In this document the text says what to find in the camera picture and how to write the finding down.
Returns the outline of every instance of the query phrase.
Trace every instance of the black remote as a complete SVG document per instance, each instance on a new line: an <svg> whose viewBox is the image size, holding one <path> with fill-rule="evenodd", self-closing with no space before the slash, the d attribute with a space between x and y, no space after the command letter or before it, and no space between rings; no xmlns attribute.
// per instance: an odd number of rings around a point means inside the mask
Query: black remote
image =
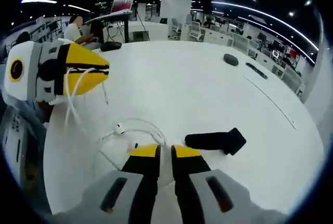
<svg viewBox="0 0 333 224"><path fill-rule="evenodd" d="M255 72L257 72L262 78L268 79L268 77L263 72L261 72L259 69L257 69L253 64L246 63L245 65L250 67L251 69L253 69Z"/></svg>

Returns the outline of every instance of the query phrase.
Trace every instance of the round white table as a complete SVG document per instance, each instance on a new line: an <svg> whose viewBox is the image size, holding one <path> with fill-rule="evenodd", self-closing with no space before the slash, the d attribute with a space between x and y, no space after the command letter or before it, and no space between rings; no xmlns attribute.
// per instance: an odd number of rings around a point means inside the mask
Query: round white table
<svg viewBox="0 0 333 224"><path fill-rule="evenodd" d="M223 61L226 53L238 58L237 67ZM50 119L44 180L54 214L77 205L83 191L113 169L103 156L95 157L97 141L114 122L132 117L157 125L168 145L181 144L188 134L236 127L246 145L234 156L203 151L211 169L245 186L262 208L285 214L308 193L323 161L317 128L290 89L248 56L231 47L181 41L124 44L100 55L110 61L108 104L101 85L74 99L89 135L72 115L64 130L67 103L56 105ZM146 135L131 138L152 142ZM110 141L105 153L124 162L124 143L123 137Z"/></svg>

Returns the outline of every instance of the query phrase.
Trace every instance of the black mouse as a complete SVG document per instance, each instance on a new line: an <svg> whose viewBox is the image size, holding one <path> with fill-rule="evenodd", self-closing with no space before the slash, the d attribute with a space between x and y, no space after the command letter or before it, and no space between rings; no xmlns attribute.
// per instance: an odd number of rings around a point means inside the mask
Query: black mouse
<svg viewBox="0 0 333 224"><path fill-rule="evenodd" d="M102 43L100 46L100 50L105 52L105 51L114 51L115 49L120 49L122 43L119 42L106 42Z"/></svg>
<svg viewBox="0 0 333 224"><path fill-rule="evenodd" d="M223 59L227 64L230 64L232 66L237 66L239 64L238 59L230 54L225 54Z"/></svg>

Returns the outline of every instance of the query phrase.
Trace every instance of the man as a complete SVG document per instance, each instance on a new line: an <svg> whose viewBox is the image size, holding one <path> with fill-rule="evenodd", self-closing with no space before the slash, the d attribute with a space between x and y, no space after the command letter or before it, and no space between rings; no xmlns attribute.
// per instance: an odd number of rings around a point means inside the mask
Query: man
<svg viewBox="0 0 333 224"><path fill-rule="evenodd" d="M79 28L82 24L82 17L72 16L69 20L69 25L65 29L63 38L76 42L77 44L88 43L92 38L94 38L94 34L90 33L88 35L81 36Z"/></svg>

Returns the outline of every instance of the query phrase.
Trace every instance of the white shirt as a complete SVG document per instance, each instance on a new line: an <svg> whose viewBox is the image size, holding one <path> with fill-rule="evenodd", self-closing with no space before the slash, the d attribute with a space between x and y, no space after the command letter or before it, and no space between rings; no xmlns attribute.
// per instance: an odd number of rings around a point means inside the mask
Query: white shirt
<svg viewBox="0 0 333 224"><path fill-rule="evenodd" d="M65 32L63 33L63 38L68 39L72 42L75 42L80 37L81 34L76 23L69 24L65 29Z"/></svg>

